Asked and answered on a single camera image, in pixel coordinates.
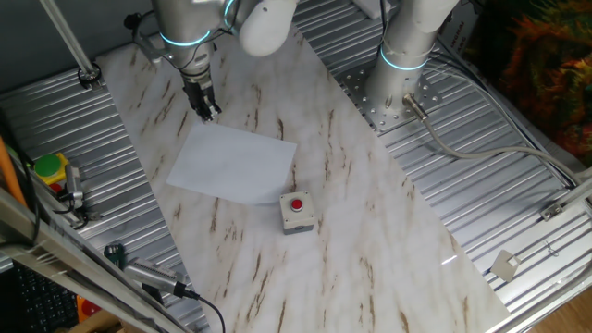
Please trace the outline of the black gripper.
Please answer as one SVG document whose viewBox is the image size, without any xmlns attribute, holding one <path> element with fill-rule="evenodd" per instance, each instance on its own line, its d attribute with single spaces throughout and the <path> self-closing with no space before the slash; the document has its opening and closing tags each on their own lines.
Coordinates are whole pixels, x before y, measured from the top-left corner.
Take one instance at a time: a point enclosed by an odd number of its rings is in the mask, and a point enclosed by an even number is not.
<svg viewBox="0 0 592 333">
<path fill-rule="evenodd" d="M 187 94 L 191 108 L 202 121 L 213 121 L 221 113 L 215 102 L 213 84 L 209 71 L 196 75 L 181 73 L 184 82 L 183 91 Z"/>
</svg>

